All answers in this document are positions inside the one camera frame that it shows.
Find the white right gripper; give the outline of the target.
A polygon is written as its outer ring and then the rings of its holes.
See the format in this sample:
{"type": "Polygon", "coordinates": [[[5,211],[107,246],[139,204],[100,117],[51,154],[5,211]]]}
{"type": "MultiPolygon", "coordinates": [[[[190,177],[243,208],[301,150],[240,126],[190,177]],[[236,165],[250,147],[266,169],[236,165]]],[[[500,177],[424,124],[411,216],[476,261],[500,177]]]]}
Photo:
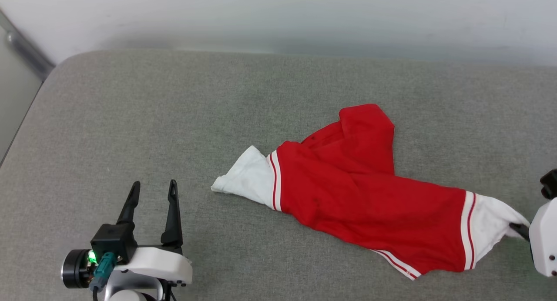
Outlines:
{"type": "Polygon", "coordinates": [[[530,242],[535,269],[546,277],[557,275],[557,200],[541,206],[531,226],[509,223],[509,227],[530,242]]]}

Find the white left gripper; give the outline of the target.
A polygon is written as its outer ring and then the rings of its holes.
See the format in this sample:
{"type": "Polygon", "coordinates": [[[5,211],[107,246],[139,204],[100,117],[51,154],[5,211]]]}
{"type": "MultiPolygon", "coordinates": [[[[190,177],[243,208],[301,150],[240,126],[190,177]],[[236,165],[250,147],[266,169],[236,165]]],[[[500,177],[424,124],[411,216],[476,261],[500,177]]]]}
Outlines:
{"type": "MultiPolygon", "coordinates": [[[[117,224],[133,223],[134,210],[139,202],[141,183],[133,183],[117,219],[117,224]]],[[[168,250],[181,250],[183,233],[179,206],[178,186],[171,180],[168,191],[168,214],[165,230],[161,234],[161,245],[168,250]]],[[[140,247],[128,264],[115,268],[116,287],[154,287],[159,280],[173,284],[191,284],[193,268],[191,262],[181,254],[156,247],[140,247]]]]}

